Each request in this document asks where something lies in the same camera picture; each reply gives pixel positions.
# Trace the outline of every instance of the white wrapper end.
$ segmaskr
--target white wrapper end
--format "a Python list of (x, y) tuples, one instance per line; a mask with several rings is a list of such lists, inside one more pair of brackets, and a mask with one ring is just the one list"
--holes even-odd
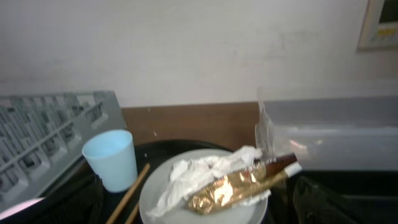
[(303, 167), (301, 167), (298, 162), (295, 162), (285, 168), (285, 172), (288, 177), (295, 175), (296, 173), (300, 172), (301, 170), (303, 170)]

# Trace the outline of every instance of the chopstick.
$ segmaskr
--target chopstick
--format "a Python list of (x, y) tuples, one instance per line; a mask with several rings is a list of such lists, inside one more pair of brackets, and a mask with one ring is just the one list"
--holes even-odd
[(135, 181), (135, 183), (130, 187), (130, 189), (127, 191), (127, 193), (124, 195), (124, 197), (122, 198), (122, 200), (119, 202), (119, 205), (115, 208), (115, 210), (113, 211), (112, 215), (110, 216), (110, 218), (108, 219), (108, 221), (106, 221), (106, 224), (112, 224), (114, 223), (114, 221), (117, 219), (117, 217), (119, 216), (119, 214), (121, 213), (121, 211), (123, 210), (124, 206), (126, 206), (127, 202), (129, 201), (129, 199), (131, 198), (131, 196), (133, 195), (134, 191), (137, 189), (138, 185), (141, 183), (141, 181), (144, 179), (145, 175), (148, 173), (150, 168), (149, 164), (146, 164), (143, 168), (143, 170), (141, 171), (141, 173), (138, 175), (137, 180)]
[(138, 214), (138, 211), (139, 211), (139, 203), (137, 203), (137, 205), (134, 207), (131, 214), (129, 215), (129, 218), (127, 218), (124, 224), (132, 224), (132, 221), (134, 221), (135, 217)]

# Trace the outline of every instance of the brown wrapper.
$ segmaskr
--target brown wrapper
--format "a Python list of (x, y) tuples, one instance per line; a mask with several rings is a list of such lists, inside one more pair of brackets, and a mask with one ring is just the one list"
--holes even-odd
[(256, 196), (276, 183), (287, 179), (284, 168), (295, 162), (295, 157), (286, 157), (273, 164), (258, 164), (232, 172), (210, 183), (192, 195), (187, 201), (189, 210), (206, 215), (230, 208), (249, 197)]

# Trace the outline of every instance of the wooden board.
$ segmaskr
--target wooden board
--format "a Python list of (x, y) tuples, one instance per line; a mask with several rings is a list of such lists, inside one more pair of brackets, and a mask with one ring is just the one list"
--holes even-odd
[(255, 145), (257, 103), (123, 108), (134, 144), (165, 140), (208, 141), (232, 150)]

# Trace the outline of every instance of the dish rack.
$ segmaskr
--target dish rack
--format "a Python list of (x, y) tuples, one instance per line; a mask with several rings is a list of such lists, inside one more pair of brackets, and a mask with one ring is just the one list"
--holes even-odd
[(94, 135), (125, 128), (113, 91), (0, 96), (0, 212), (40, 196)]

